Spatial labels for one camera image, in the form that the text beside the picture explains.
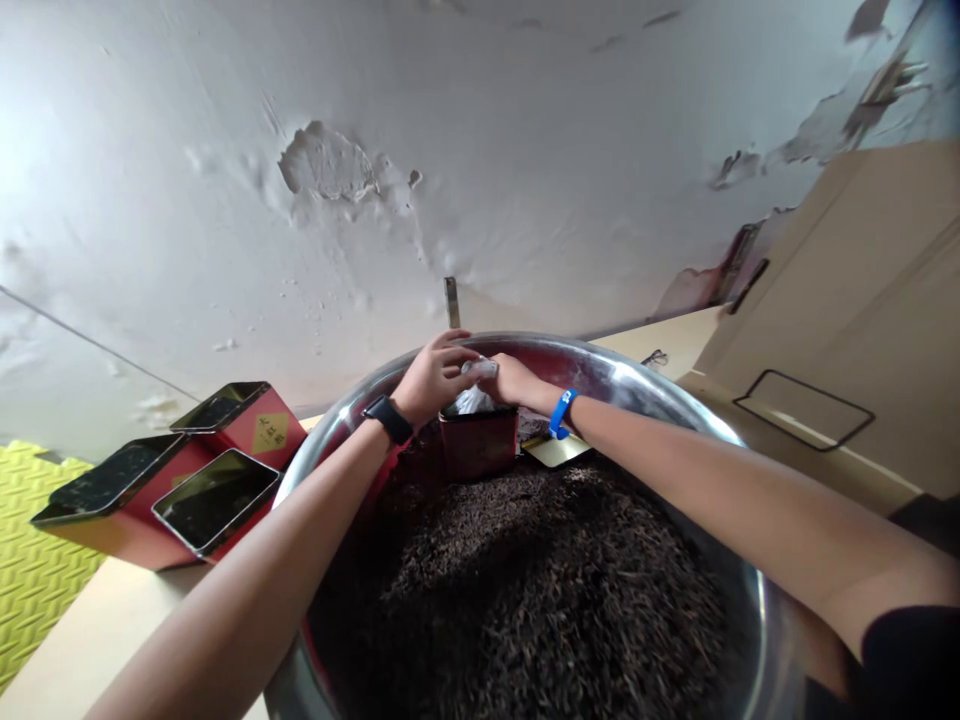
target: plastic bag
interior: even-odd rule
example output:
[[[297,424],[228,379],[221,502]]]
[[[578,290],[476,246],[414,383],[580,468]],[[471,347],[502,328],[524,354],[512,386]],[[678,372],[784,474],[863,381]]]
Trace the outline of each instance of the plastic bag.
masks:
[[[468,360],[460,368],[460,372],[466,374],[470,370],[479,370],[484,380],[495,378],[500,371],[500,366],[493,360],[481,357],[479,360]],[[457,395],[453,405],[448,408],[450,415],[473,415],[478,412],[491,412],[496,410],[496,403],[493,398],[480,389],[479,385],[474,385]]]

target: label on tin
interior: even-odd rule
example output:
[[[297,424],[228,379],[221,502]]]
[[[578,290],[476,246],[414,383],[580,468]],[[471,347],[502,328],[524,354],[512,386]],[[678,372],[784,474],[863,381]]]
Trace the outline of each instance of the label on tin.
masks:
[[[288,413],[264,413],[257,415],[253,431],[253,454],[279,450],[287,444]]]

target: large metal basin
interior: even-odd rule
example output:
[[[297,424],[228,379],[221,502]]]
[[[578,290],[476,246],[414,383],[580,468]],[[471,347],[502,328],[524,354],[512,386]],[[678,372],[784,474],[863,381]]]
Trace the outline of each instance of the large metal basin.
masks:
[[[516,356],[541,377],[633,412],[742,445],[728,425],[669,380],[618,353],[577,340],[535,333],[483,333],[465,342],[484,355]],[[362,410],[397,385],[416,353],[384,365],[350,390],[324,416],[294,457],[277,494],[284,501],[317,463],[363,421]],[[714,540],[682,513],[666,505],[681,529],[700,547],[720,578],[746,652],[729,668],[724,716],[786,718],[795,705],[797,674],[774,588],[754,567]],[[291,646],[266,690],[271,718],[333,718],[329,689],[312,657],[305,629]]]

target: red tea tin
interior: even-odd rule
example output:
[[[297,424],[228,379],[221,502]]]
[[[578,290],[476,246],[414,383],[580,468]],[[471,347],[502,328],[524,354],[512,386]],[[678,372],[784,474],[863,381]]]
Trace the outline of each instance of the red tea tin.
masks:
[[[440,435],[447,479],[476,480],[503,472],[517,457],[516,408],[503,408],[470,415],[440,413]]]
[[[270,512],[281,477],[230,449],[160,498],[153,514],[197,557],[216,564]]]
[[[286,466],[307,437],[267,382],[224,385],[170,429],[195,435],[215,455],[236,448],[277,470]]]
[[[183,435],[132,440],[55,490],[30,523],[149,570],[193,562],[193,551],[154,517],[152,507],[212,459],[203,443]]]

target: yellow foam mat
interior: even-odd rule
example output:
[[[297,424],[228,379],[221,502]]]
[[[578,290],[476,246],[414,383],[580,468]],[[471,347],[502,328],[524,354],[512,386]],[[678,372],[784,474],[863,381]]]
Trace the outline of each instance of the yellow foam mat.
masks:
[[[30,525],[54,489],[93,467],[55,465],[37,457],[44,452],[0,445],[0,694],[105,559]]]

